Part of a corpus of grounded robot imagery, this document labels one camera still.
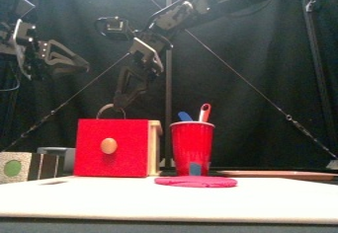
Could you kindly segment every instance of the cup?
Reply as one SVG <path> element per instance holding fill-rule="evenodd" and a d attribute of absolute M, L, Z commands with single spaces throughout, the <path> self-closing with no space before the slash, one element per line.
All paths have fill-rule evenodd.
<path fill-rule="evenodd" d="M 172 158 L 179 176 L 207 176 L 213 124 L 201 121 L 180 121 L 169 125 Z"/>

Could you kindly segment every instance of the table surface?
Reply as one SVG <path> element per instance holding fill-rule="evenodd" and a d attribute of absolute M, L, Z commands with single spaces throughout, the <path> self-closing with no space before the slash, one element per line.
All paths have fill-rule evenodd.
<path fill-rule="evenodd" d="M 4 184 L 0 217 L 338 225 L 338 186 L 236 180 L 235 188 L 216 189 L 156 185 L 155 177 L 69 176 Z"/>

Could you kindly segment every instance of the green object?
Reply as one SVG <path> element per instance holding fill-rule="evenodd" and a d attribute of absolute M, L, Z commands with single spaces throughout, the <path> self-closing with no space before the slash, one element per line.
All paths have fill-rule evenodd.
<path fill-rule="evenodd" d="M 21 171 L 21 162 L 17 160 L 10 160 L 6 162 L 4 167 L 4 173 L 6 177 L 14 177 L 20 174 Z"/>

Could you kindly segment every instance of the metal pole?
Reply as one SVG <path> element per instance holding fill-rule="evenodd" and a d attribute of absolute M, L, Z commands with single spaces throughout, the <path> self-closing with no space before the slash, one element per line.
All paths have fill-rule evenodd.
<path fill-rule="evenodd" d="M 167 6 L 172 3 L 172 0 L 165 0 Z M 165 167 L 171 167 L 171 50 L 167 50 L 167 82 L 165 82 Z"/>

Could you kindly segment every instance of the small box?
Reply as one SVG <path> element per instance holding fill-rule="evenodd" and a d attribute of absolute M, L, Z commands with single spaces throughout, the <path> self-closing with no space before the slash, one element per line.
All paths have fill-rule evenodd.
<path fill-rule="evenodd" d="M 73 174 L 88 177 L 147 177 L 160 170 L 157 120 L 80 119 Z"/>
<path fill-rule="evenodd" d="M 62 158 L 29 152 L 0 153 L 0 184 L 61 177 Z"/>

